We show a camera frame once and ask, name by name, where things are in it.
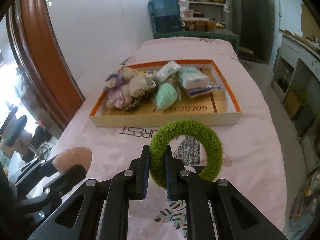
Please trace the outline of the mint green sponge packet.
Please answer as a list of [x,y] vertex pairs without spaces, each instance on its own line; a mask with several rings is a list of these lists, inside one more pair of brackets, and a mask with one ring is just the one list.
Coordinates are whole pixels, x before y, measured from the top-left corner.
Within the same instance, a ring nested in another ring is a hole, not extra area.
[[180,99],[180,90],[175,85],[165,82],[159,85],[153,103],[160,111],[164,111]]

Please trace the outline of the white kitchen counter cabinet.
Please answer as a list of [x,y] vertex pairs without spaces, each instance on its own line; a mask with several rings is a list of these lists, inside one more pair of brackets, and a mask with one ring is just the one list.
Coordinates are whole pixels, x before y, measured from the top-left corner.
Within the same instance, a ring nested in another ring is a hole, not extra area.
[[293,121],[311,172],[319,166],[319,53],[297,34],[280,33],[271,87]]

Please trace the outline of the red wooden door frame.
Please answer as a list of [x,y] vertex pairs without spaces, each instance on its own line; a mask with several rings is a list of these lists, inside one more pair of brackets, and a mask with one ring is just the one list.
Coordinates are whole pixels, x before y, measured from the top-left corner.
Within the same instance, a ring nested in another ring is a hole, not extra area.
[[84,102],[53,31],[45,0],[9,0],[9,43],[22,83],[17,91],[36,122],[55,137]]

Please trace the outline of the blue water jug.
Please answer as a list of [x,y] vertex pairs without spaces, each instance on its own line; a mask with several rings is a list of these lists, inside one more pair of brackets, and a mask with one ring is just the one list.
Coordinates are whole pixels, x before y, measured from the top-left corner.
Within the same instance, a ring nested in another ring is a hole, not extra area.
[[148,11],[154,33],[182,30],[179,0],[151,0]]

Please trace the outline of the green low table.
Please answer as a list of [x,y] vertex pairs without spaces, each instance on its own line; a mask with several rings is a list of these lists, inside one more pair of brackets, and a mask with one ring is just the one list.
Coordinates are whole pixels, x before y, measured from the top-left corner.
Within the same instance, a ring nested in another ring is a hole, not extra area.
[[238,35],[226,29],[216,29],[215,32],[206,31],[177,31],[170,33],[154,33],[153,38],[171,38],[171,37],[199,37],[199,38],[217,38],[225,41],[232,41],[234,51],[238,54],[240,38]]

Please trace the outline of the white rolled tissue pack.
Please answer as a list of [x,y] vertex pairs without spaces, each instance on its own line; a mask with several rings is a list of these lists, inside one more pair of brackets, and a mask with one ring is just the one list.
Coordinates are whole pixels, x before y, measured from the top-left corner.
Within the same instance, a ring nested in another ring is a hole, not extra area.
[[181,65],[177,62],[169,61],[160,70],[155,72],[152,79],[156,84],[163,83],[167,81],[168,78],[175,75],[181,68]]

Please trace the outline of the purple bow plush bear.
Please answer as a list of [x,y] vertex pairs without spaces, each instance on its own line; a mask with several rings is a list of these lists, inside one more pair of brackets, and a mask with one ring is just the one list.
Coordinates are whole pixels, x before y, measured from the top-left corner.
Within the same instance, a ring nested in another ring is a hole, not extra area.
[[128,83],[130,80],[138,76],[135,69],[122,67],[118,72],[110,74],[105,80],[104,90],[110,90]]

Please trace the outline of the small peach plush toy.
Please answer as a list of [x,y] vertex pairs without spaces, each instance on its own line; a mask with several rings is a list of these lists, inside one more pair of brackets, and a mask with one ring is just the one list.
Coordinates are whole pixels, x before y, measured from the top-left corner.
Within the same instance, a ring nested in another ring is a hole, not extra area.
[[91,163],[92,151],[89,148],[74,147],[71,149],[66,149],[58,154],[54,158],[52,165],[60,173],[66,172],[74,165],[80,165],[86,170],[86,172],[88,172]]

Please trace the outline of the plush doll pink dress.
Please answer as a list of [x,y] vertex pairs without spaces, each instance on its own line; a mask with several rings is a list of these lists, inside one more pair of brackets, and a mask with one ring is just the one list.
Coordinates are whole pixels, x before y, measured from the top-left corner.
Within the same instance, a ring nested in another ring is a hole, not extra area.
[[121,109],[126,112],[137,108],[140,103],[149,98],[157,90],[155,81],[144,75],[137,75],[129,82],[121,81],[112,88],[106,86],[108,109]]

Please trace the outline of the orange rimmed cardboard tray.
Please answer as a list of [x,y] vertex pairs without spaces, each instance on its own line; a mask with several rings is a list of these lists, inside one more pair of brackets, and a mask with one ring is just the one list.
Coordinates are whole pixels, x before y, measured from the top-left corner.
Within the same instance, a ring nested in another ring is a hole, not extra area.
[[242,110],[213,60],[132,64],[108,77],[89,114],[97,127],[159,127],[177,120],[235,125]]

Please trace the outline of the black refrigerator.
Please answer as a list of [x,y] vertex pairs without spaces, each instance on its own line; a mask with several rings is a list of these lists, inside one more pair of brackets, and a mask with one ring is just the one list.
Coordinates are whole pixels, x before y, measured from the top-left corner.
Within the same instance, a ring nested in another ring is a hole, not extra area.
[[232,0],[232,14],[239,47],[253,51],[256,60],[266,61],[271,45],[269,0]]

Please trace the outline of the blue white wipes packet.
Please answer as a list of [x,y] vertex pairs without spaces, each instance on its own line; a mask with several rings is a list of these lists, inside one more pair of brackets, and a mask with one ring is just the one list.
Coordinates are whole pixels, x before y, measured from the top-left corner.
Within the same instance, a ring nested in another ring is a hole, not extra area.
[[193,66],[182,66],[174,77],[191,98],[220,90],[219,85]]

